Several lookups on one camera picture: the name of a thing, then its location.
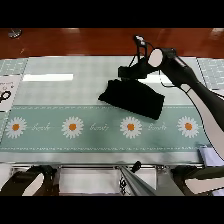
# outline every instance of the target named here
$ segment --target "daisy print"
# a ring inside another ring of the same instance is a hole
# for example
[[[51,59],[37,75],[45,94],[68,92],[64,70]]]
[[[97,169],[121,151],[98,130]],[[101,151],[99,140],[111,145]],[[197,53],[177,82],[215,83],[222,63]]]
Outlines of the daisy print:
[[[125,135],[126,138],[135,138],[141,134],[142,130],[140,121],[134,117],[126,117],[123,119],[120,127],[120,131],[123,132],[123,135]]]
[[[8,138],[17,138],[26,130],[26,121],[21,117],[14,117],[6,126],[6,135]]]
[[[199,133],[199,127],[194,118],[182,117],[179,119],[177,127],[179,128],[178,130],[182,132],[182,135],[188,138],[194,138]]]
[[[83,121],[78,117],[69,117],[63,122],[61,131],[64,132],[63,135],[65,135],[66,138],[71,139],[82,134],[83,126]]]

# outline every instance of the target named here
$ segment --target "black cloth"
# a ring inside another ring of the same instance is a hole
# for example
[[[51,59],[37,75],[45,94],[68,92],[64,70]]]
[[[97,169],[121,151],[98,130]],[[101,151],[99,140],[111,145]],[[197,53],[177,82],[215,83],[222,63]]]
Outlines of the black cloth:
[[[98,99],[155,120],[159,119],[164,102],[163,95],[137,80],[117,79],[108,81],[107,89]]]

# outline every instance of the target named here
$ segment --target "wooden floor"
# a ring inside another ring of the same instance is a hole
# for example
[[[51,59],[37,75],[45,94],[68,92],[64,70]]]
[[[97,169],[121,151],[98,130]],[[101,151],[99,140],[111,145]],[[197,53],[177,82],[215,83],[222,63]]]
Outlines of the wooden floor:
[[[22,28],[17,39],[0,28],[0,59],[31,56],[133,55],[133,35],[179,56],[224,58],[224,28]]]

